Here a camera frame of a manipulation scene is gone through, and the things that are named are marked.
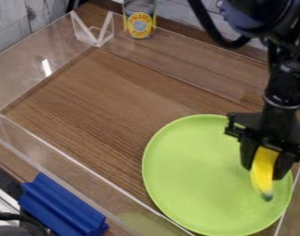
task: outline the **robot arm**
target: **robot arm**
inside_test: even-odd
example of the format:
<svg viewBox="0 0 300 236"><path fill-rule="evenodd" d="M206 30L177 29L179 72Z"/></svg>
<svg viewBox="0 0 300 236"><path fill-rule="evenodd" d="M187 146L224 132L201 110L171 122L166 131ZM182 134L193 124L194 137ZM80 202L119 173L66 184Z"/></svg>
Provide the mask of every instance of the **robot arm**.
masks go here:
<svg viewBox="0 0 300 236"><path fill-rule="evenodd" d="M201 25L210 34L214 25L201 0L189 0ZM242 47L252 38L268 43L270 79L258 113L230 113L225 133L241 143L241 163L250 171L261 148L276 153L272 161L274 180L282 179L300 161L300 0L220 0L221 15L241 33L237 41L216 42L226 48Z"/></svg>

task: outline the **green plate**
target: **green plate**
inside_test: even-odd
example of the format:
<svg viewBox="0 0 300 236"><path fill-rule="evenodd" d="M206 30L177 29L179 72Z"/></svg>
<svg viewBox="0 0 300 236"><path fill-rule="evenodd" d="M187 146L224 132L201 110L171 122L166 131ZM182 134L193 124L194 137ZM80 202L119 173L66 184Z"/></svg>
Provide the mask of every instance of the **green plate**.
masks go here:
<svg viewBox="0 0 300 236"><path fill-rule="evenodd" d="M240 164L236 138L224 134L228 119L185 117L155 134L142 163L151 200L186 229L206 235L249 235L270 226L292 198L292 174L274 184L274 199L256 193Z"/></svg>

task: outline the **banana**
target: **banana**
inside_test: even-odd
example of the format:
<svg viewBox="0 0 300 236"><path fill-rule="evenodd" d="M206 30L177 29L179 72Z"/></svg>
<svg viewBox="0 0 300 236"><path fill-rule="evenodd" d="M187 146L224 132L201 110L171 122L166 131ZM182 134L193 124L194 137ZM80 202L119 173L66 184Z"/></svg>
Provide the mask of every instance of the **banana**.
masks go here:
<svg viewBox="0 0 300 236"><path fill-rule="evenodd" d="M273 199L273 172L277 156L278 153L265 147L258 147L254 154L250 180L265 201Z"/></svg>

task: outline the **canned food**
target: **canned food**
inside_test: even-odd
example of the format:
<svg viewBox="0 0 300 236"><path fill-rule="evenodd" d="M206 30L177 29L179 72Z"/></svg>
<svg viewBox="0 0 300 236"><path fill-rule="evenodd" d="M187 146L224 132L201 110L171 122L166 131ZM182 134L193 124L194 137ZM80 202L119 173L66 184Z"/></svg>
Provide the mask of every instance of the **canned food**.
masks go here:
<svg viewBox="0 0 300 236"><path fill-rule="evenodd" d="M126 0L123 2L123 28L133 39L146 39L155 31L154 0Z"/></svg>

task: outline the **blue plastic part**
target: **blue plastic part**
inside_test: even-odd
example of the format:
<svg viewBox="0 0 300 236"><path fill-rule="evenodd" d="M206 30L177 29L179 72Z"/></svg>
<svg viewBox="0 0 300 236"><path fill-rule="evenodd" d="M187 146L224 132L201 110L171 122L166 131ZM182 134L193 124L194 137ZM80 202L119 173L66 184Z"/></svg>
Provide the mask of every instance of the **blue plastic part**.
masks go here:
<svg viewBox="0 0 300 236"><path fill-rule="evenodd" d="M105 216L44 174L23 184L19 205L59 236L102 236Z"/></svg>

